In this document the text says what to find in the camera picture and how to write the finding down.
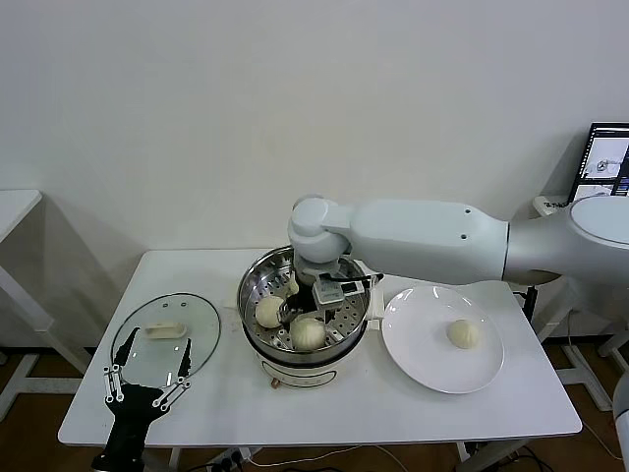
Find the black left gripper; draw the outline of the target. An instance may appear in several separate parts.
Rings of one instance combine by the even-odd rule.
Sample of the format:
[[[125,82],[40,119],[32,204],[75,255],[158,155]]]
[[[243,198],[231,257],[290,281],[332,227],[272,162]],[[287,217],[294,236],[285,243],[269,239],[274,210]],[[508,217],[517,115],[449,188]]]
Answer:
[[[192,341],[186,348],[177,373],[177,381],[164,390],[151,386],[123,384],[122,371],[129,360],[139,329],[134,327],[118,347],[111,366],[103,367],[104,401],[114,415],[114,423],[105,451],[113,456],[141,456],[150,424],[165,414],[191,387]]]

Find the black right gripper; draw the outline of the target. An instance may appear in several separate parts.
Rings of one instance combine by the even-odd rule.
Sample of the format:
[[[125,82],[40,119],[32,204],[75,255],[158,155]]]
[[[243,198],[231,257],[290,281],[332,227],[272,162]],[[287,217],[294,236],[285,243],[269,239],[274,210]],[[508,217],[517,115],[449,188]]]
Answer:
[[[292,322],[302,312],[315,312],[317,310],[313,288],[301,282],[296,274],[292,273],[288,283],[288,296],[278,308],[278,320],[280,322]],[[327,325],[334,320],[339,310],[338,306],[325,308],[324,323]]]

